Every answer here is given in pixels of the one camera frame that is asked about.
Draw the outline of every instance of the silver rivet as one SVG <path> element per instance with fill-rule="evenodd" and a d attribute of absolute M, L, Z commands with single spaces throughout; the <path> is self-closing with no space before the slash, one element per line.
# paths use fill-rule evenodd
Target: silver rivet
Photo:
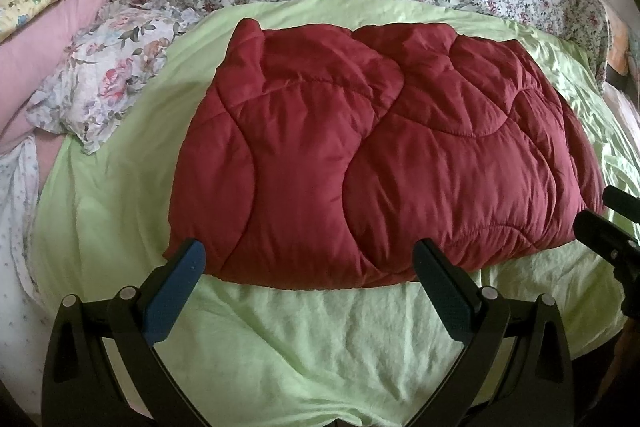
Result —
<path fill-rule="evenodd" d="M 65 308 L 71 308 L 71 306 L 73 306 L 74 304 L 76 304 L 75 295 L 67 295 L 64 299 L 62 299 L 62 305 Z"/>
<path fill-rule="evenodd" d="M 554 304 L 556 304 L 556 300 L 551 295 L 549 295 L 548 293 L 543 293 L 542 294 L 542 301 L 547 306 L 553 306 Z"/>
<path fill-rule="evenodd" d="M 133 286 L 125 286 L 120 293 L 118 294 L 120 298 L 124 301 L 128 301 L 136 296 L 136 289 Z"/>
<path fill-rule="evenodd" d="M 485 286 L 480 290 L 482 297 L 489 300 L 494 300 L 498 298 L 498 290 L 493 286 Z"/>

